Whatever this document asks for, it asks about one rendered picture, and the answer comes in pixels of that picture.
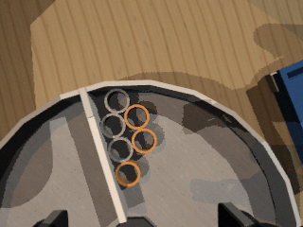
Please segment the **grey metal ring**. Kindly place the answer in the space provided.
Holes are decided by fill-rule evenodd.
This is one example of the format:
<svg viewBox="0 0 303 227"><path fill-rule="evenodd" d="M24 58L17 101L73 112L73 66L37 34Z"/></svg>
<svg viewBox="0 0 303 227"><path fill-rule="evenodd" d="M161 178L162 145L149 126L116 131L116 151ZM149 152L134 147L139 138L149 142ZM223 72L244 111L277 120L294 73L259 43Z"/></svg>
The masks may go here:
<svg viewBox="0 0 303 227"><path fill-rule="evenodd" d="M127 143L129 143L129 145L131 147L131 152L130 152L130 154L128 156L126 156L126 157L118 157L118 156L116 156L114 154L114 152L113 152L113 144L117 140L124 140ZM132 157L133 152L134 152L134 147L132 145L132 140L129 139L128 137L125 137L125 136L119 136L119 137L115 138L114 140L112 140L112 142L109 144L109 147L108 147L108 154L110 155L111 159L113 159L115 162L119 162L119 163L123 163L123 162L128 161Z"/></svg>
<svg viewBox="0 0 303 227"><path fill-rule="evenodd" d="M117 117L119 117L119 118L122 120L122 123L123 123L123 130L121 131L120 134L114 135L114 134L111 134L111 133L107 132L105 125L106 125L106 121L107 121L108 118L110 118L111 116L117 116ZM109 138L117 138L117 137L121 136L121 135L125 132L125 130L126 130L126 128L127 128L127 125L126 125L126 123L125 123L125 120L124 120L124 117L123 117L123 116L120 116L120 114L118 114L118 113L109 113L109 114L105 115L105 116L102 118L102 120L101 120L101 122L100 122L100 128L101 128L102 133L103 133L105 136L107 136L107 137L109 137Z"/></svg>
<svg viewBox="0 0 303 227"><path fill-rule="evenodd" d="M117 93L123 94L123 95L125 95L125 96L127 97L127 105L126 105L126 107L125 107L123 110L121 110L121 111L114 111L114 110L110 107L110 104L109 104L111 96L114 95L114 94L117 94ZM111 90L111 91L109 91L109 92L107 93L107 95L105 96L105 99L104 99L104 103L105 103L105 107L106 107L106 108L108 109L108 111L110 111L111 113L113 113L113 114L124 114L124 113L126 112L126 110L130 107L131 101L130 101L130 97L128 97L128 94L127 94L125 91L123 91L122 89L117 89L117 88L115 88L115 89L113 89L113 90Z"/></svg>

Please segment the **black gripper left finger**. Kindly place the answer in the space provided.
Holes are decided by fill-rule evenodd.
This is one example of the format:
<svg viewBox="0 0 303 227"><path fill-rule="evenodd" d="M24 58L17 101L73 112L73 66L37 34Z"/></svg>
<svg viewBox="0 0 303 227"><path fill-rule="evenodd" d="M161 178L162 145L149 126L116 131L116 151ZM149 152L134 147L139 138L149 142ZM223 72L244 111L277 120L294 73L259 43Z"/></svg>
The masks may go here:
<svg viewBox="0 0 303 227"><path fill-rule="evenodd" d="M54 210L46 219L38 221L33 227L68 227L67 210Z"/></svg>

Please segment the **blue crate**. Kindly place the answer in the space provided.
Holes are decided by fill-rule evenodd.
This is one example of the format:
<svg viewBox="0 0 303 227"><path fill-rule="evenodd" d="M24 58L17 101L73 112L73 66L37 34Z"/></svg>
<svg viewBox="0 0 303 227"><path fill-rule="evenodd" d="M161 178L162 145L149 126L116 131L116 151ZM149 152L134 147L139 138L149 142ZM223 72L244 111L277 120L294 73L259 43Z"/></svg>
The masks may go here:
<svg viewBox="0 0 303 227"><path fill-rule="evenodd" d="M265 78L283 115L303 171L303 60ZM300 68L301 67L301 68ZM298 69L299 68L299 69ZM292 87L293 86L293 87Z"/></svg>

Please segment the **bronze ring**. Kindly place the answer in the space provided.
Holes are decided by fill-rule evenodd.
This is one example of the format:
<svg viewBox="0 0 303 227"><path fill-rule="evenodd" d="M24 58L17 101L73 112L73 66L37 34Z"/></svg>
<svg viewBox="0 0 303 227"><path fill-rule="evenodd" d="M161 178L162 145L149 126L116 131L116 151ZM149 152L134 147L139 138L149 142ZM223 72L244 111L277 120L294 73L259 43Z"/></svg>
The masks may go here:
<svg viewBox="0 0 303 227"><path fill-rule="evenodd" d="M135 178L131 179L131 180L125 180L124 178L121 177L120 173L119 173L119 169L123 166L123 165L133 165L136 169L137 169L137 175ZM140 179L140 166L138 164L137 161L133 160L133 159L129 159L126 162L123 163L119 163L117 169L116 169L116 180L119 182L119 184L123 185L123 186L132 186L135 185L136 183L138 183Z"/></svg>
<svg viewBox="0 0 303 227"><path fill-rule="evenodd" d="M134 108L140 108L140 109L142 109L142 110L146 113L147 119L146 119L146 122L145 122L142 126L135 127L135 126L133 126L133 125L131 125L131 124L129 123L128 114L129 114L129 111L130 111L131 109L134 109ZM130 106L130 107L126 110L126 112L125 112L125 114L124 114L124 120L125 120L125 123L128 125L129 128L134 129L134 130L140 130L140 129L143 129L143 128L148 124L148 122L149 122L149 120L150 120L150 115L149 115L148 110L147 110L144 106L134 104L134 105Z"/></svg>
<svg viewBox="0 0 303 227"><path fill-rule="evenodd" d="M134 141L135 136L141 131L148 131L153 136L153 143L149 148L139 148ZM152 130L147 129L147 128L137 130L132 137L132 145L133 145L134 149L140 153L149 153L149 152L153 151L155 149L156 144L157 144L157 138L155 136L155 133Z"/></svg>

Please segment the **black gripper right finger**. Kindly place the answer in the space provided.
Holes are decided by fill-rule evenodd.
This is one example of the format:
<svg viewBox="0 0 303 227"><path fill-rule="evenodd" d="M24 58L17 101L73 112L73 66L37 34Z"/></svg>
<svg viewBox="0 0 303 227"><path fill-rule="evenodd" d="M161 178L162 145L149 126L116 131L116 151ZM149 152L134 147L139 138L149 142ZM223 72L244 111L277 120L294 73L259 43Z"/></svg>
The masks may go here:
<svg viewBox="0 0 303 227"><path fill-rule="evenodd" d="M249 213L239 210L232 202L223 202L218 204L218 227L277 227L277 226L265 222L260 223Z"/></svg>

